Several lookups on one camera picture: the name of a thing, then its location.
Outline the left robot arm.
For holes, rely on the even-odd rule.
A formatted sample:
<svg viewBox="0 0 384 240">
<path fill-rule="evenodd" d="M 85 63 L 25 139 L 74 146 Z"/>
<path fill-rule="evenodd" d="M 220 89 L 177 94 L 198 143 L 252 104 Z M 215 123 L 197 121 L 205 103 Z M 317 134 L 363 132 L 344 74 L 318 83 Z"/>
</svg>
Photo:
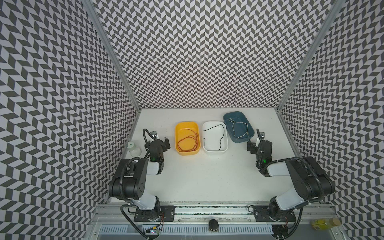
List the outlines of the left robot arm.
<svg viewBox="0 0 384 240">
<path fill-rule="evenodd" d="M 165 165 L 164 153 L 171 148 L 168 138 L 163 141 L 155 131 L 143 129 L 146 155 L 122 159 L 109 184 L 109 195 L 134 207 L 135 222 L 172 222 L 175 207 L 162 206 L 159 197 L 146 190 L 149 175 L 159 175 Z"/>
</svg>

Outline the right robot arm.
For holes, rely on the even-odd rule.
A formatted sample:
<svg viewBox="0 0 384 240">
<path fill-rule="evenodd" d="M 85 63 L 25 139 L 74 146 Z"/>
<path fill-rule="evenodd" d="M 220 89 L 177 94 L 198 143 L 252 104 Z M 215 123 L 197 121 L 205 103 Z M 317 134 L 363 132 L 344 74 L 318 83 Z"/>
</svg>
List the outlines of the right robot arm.
<svg viewBox="0 0 384 240">
<path fill-rule="evenodd" d="M 272 197 L 267 206 L 254 206 L 256 221 L 266 215 L 269 221 L 289 219 L 293 210 L 321 202 L 335 192 L 334 181 L 313 157 L 272 159 L 273 143 L 257 130 L 259 143 L 247 142 L 247 150 L 256 155 L 256 167 L 264 177 L 290 177 L 293 186 Z"/>
</svg>

